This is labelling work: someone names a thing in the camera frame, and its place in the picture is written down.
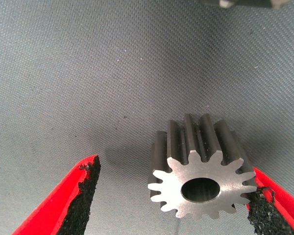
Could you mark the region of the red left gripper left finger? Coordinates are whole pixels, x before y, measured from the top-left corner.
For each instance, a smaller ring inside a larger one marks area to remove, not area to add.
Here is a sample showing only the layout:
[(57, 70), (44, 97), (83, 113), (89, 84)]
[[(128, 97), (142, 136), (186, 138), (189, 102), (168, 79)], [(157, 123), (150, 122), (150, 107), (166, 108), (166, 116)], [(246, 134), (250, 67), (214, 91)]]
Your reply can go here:
[(82, 235), (90, 217), (100, 161), (79, 161), (13, 232), (14, 235)]

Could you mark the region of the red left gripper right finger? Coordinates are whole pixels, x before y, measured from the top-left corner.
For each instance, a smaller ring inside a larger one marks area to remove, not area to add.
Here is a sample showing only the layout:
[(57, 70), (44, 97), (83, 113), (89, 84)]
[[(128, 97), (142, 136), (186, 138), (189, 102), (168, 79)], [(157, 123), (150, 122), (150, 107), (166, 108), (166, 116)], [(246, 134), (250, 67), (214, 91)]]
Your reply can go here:
[(261, 170), (254, 168), (257, 190), (246, 205), (257, 235), (294, 235), (294, 196)]

